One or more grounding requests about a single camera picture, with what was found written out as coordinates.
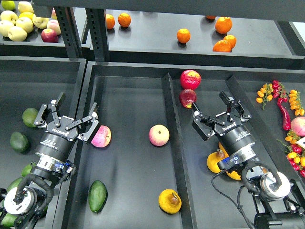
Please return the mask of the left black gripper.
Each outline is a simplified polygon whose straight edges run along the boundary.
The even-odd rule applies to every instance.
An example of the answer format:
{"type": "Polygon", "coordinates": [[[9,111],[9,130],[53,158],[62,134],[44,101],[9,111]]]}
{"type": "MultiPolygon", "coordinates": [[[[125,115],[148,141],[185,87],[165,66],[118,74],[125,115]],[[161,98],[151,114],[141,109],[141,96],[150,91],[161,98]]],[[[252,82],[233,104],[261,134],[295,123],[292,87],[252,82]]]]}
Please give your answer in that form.
{"type": "Polygon", "coordinates": [[[65,93],[61,92],[57,99],[51,100],[49,104],[42,104],[34,121],[37,127],[46,128],[35,153],[63,163],[68,159],[75,140],[79,139],[88,144],[99,129],[96,102],[93,103],[86,117],[78,120],[64,115],[59,117],[59,108],[65,98],[65,93]],[[46,123],[49,113],[53,121],[46,123]]]}

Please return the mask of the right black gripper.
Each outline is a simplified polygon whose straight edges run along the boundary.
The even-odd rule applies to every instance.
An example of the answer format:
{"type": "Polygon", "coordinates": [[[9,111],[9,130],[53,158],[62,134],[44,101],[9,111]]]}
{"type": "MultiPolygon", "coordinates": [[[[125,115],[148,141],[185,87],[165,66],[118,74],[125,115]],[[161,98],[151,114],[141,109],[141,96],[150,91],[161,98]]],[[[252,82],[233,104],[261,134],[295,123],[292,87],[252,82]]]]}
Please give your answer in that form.
{"type": "Polygon", "coordinates": [[[255,144],[255,138],[243,124],[252,115],[240,100],[229,97],[224,91],[219,93],[219,97],[227,106],[227,121],[203,114],[194,102],[192,127],[204,141],[216,134],[222,147],[231,156],[243,147],[255,144]]]}

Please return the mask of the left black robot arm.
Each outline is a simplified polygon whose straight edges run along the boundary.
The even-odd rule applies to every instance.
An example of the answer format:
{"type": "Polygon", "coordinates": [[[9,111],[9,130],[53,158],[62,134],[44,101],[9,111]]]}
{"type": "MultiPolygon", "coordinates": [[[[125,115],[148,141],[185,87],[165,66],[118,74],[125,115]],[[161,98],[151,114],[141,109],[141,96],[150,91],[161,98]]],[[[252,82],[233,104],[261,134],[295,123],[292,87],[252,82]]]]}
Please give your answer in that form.
{"type": "Polygon", "coordinates": [[[34,124],[45,132],[36,148],[39,161],[10,191],[0,190],[0,219],[11,214],[16,229],[32,229],[55,196],[55,187],[69,180],[76,168],[68,160],[77,140],[89,143],[99,129],[98,105],[93,103],[88,115],[80,119],[60,115],[59,107],[65,94],[43,104],[34,124]]]}

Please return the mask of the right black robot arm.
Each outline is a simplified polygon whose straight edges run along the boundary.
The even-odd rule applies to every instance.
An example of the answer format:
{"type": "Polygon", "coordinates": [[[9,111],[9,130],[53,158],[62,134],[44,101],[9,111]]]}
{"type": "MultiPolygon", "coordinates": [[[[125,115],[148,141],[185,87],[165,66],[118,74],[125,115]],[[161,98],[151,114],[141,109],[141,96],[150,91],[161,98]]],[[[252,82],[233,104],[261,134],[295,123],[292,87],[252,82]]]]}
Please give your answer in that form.
{"type": "Polygon", "coordinates": [[[192,126],[204,141],[216,136],[228,157],[217,162],[220,172],[212,178],[235,171],[252,195],[256,215],[251,222],[245,215],[240,198],[237,207],[251,229],[303,229],[305,227],[305,198],[296,182],[263,163],[252,149],[255,138],[244,125],[251,118],[241,101],[221,91],[219,97],[227,110],[215,117],[203,114],[192,103],[192,126]]]}

